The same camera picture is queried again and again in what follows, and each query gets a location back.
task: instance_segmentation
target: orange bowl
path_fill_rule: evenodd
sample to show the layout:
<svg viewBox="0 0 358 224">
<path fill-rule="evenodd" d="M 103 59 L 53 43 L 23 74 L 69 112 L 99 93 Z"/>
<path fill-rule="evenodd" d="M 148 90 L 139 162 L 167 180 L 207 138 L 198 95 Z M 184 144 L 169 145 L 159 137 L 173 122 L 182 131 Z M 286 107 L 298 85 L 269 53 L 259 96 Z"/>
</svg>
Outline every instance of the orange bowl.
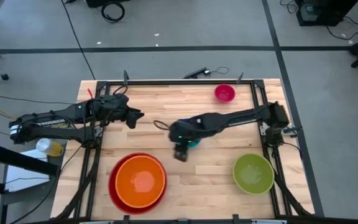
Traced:
<svg viewBox="0 0 358 224">
<path fill-rule="evenodd" d="M 118 197 L 132 208 L 145 208 L 156 202 L 165 188 L 165 171 L 159 161 L 148 155 L 129 158 L 118 169 Z"/>
</svg>

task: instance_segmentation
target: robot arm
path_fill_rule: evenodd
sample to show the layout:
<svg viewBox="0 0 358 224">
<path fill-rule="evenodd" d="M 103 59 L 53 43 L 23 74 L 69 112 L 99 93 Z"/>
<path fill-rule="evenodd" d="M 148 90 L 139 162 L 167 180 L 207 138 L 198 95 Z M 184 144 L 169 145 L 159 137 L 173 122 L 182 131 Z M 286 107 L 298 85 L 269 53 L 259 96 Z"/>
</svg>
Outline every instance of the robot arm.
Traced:
<svg viewBox="0 0 358 224">
<path fill-rule="evenodd" d="M 110 122 L 125 121 L 135 128 L 136 121 L 143 113 L 127 106 L 128 97 L 122 94 L 106 95 L 69 106 L 65 110 L 39 114 L 25 114 L 9 123 L 14 144 L 23 144 L 36 138 L 74 139 L 82 144 L 94 142 L 98 135 L 94 122 L 101 121 L 100 127 Z M 73 129 L 53 128 L 54 124 L 69 123 Z M 74 124 L 84 124 L 77 129 Z"/>
<path fill-rule="evenodd" d="M 185 162 L 189 143 L 214 136 L 225 128 L 258 121 L 269 125 L 266 130 L 267 142 L 270 145 L 281 145 L 283 142 L 281 131 L 289 121 L 284 107 L 276 102 L 256 109 L 229 114 L 205 113 L 174 122 L 169 127 L 169 138 L 176 143 L 174 158 Z"/>
</svg>

